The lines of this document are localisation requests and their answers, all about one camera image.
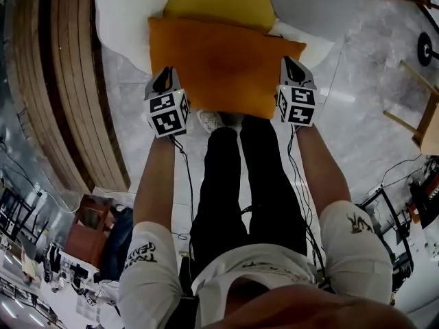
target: wooden chair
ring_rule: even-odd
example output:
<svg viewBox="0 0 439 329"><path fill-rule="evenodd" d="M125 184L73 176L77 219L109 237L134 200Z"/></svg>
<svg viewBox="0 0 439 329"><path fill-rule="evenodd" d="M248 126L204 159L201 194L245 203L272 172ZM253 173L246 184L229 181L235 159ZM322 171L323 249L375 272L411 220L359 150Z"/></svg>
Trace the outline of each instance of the wooden chair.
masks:
<svg viewBox="0 0 439 329"><path fill-rule="evenodd" d="M393 121L401 124L404 128L413 133L413 142L419 147L424 155L439 155L439 88L431 85L424 77L416 72L406 61L401 61L401 65L418 80L425 88L431 91L431 95L425 108L424 115L417 128L404 122L397 116L384 111L384 115Z"/></svg>
<svg viewBox="0 0 439 329"><path fill-rule="evenodd" d="M110 212L111 206L112 199L85 195L63 251L99 269L102 250L108 238L105 229L115 222Z"/></svg>

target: blue jeans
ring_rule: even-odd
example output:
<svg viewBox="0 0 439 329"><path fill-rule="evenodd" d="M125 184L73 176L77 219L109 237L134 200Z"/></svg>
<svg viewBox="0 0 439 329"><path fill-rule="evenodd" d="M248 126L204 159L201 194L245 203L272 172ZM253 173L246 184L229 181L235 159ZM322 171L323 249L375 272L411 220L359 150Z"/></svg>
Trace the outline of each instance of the blue jeans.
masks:
<svg viewBox="0 0 439 329"><path fill-rule="evenodd" d="M100 275L102 280L119 280L132 238L132 209L111 211L116 222L102 252Z"/></svg>

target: brown cabinet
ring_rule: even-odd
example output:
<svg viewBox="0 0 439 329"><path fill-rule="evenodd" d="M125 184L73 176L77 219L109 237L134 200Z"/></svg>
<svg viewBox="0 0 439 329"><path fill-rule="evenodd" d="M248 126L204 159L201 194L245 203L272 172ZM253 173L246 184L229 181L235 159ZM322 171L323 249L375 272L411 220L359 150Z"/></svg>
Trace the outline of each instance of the brown cabinet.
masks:
<svg viewBox="0 0 439 329"><path fill-rule="evenodd" d="M85 195L63 251L99 269L107 231L115 222L111 205L112 199Z"/></svg>

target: gray floor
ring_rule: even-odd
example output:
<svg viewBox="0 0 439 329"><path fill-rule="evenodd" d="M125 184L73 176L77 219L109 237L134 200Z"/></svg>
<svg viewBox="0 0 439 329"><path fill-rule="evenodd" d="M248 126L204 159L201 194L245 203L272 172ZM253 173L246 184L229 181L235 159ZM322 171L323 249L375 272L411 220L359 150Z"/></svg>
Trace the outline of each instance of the gray floor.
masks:
<svg viewBox="0 0 439 329"><path fill-rule="evenodd" d="M388 168L419 155L411 140L412 134L384 117L382 112L391 110L417 126L428 94L399 67L399 62L407 60L429 81L436 83L439 74L436 67L439 63L433 62L428 68L421 67L416 58L416 43L419 34L426 31L432 37L433 44L439 45L439 35L414 4L387 0L355 0L355 3L357 6L352 8L358 8L360 13L344 38L312 71L321 95L326 98L318 128L348 180L353 199L360 202L371 188L380 183ZM131 194L109 195L131 206L153 139L143 114L143 92L150 77L108 49L104 50L104 64L112 117L132 179ZM179 140L189 157L196 210L209 136L198 124L194 111L189 117L188 126L188 134ZM273 120L273 126L278 134L284 169L292 184L301 190L299 179L294 179L294 171L287 158L289 127L276 119ZM296 143L293 157L302 171ZM411 173L421 167L424 161L425 157L422 156L416 162L395 168L387 174L384 184ZM245 208L251 204L250 188L244 160L241 166L239 203L241 208ZM409 197L405 180L388 187L386 191L396 211L404 206ZM97 189L95 193L103 195ZM175 233L189 231L189 205L187 172L183 159L178 155L172 223ZM246 223L249 219L249 213L244 215ZM385 225L387 219L390 220L388 212L380 211L380 222ZM312 229L318 234L316 218ZM177 250L187 249L187 241L176 237L175 240Z"/></svg>

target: yellow pillow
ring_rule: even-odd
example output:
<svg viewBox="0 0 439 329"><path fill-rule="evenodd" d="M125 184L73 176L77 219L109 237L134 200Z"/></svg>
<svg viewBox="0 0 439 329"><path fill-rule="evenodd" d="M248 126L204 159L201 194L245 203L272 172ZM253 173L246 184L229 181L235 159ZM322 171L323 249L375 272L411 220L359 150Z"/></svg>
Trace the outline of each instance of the yellow pillow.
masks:
<svg viewBox="0 0 439 329"><path fill-rule="evenodd" d="M163 16L239 25L263 33L276 22L271 0L169 0Z"/></svg>
<svg viewBox="0 0 439 329"><path fill-rule="evenodd" d="M283 56L306 44L191 19L149 19L153 74L175 67L191 107L271 119Z"/></svg>

